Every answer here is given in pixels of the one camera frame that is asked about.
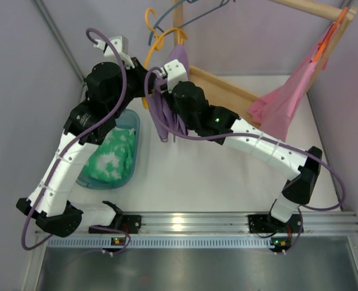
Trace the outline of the yellow plastic hanger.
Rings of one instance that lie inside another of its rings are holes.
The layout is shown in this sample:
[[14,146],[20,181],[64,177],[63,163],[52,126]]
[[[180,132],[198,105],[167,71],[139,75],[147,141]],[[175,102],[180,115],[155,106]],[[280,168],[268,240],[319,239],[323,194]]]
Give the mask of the yellow plastic hanger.
[[176,44],[180,44],[183,45],[184,41],[187,40],[187,34],[180,28],[170,28],[168,31],[161,33],[160,35],[158,34],[157,30],[155,28],[153,28],[150,24],[149,21],[149,15],[152,14],[153,16],[156,16],[156,12],[153,8],[149,7],[146,9],[145,14],[144,14],[144,20],[145,20],[145,24],[146,27],[148,28],[148,30],[150,32],[152,32],[152,36],[155,38],[154,43],[151,45],[149,52],[146,56],[146,59],[144,61],[144,68],[148,68],[150,59],[153,55],[154,51],[159,51],[160,49],[163,48],[164,46],[164,38],[169,34],[169,33],[176,33],[177,36],[175,37],[175,41]]

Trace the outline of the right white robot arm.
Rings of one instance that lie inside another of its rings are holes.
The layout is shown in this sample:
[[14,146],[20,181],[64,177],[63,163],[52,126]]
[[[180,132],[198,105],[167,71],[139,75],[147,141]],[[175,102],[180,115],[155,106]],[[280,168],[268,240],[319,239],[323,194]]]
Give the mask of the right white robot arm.
[[158,128],[191,141],[212,141],[247,153],[285,178],[267,218],[252,231],[285,230],[301,206],[307,205],[319,177],[322,151],[312,146],[301,150],[253,127],[237,113],[211,105],[202,88],[191,82],[185,70],[177,79],[172,68],[153,68],[144,81],[150,114]]

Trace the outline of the purple trousers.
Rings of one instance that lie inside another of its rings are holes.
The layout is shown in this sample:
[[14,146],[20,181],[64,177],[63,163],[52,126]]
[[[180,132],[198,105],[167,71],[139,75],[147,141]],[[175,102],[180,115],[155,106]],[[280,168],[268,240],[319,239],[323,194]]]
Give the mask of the purple trousers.
[[[178,59],[185,67],[187,71],[187,75],[189,78],[189,61],[187,58],[187,53],[185,50],[184,45],[176,45],[174,49],[170,52],[169,56],[165,59],[162,66],[164,66],[166,63]],[[168,128],[170,128],[172,131],[181,133],[183,135],[187,135],[188,131],[187,128],[183,122],[183,120],[180,118],[179,115],[177,115],[175,111],[175,104],[172,99],[172,95],[166,95],[161,100],[160,106],[153,106],[153,94],[149,98],[149,107],[153,108],[155,110],[156,115],[152,116],[152,120],[155,124],[155,127],[157,129],[158,136],[160,137],[160,140],[162,142],[168,141],[169,131],[166,130],[158,121],[157,118]]]

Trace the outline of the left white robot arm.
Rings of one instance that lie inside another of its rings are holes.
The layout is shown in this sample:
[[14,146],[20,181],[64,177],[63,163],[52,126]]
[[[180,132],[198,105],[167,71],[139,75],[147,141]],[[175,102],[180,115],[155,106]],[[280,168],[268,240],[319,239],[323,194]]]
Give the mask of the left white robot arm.
[[87,75],[84,101],[70,112],[61,140],[49,168],[35,191],[16,203],[18,210],[31,215],[44,232],[67,237],[77,229],[91,226],[118,227],[122,211],[113,203],[81,204],[69,195],[90,156],[134,98],[144,94],[146,69],[136,57],[126,69],[123,85],[120,66],[101,62]]

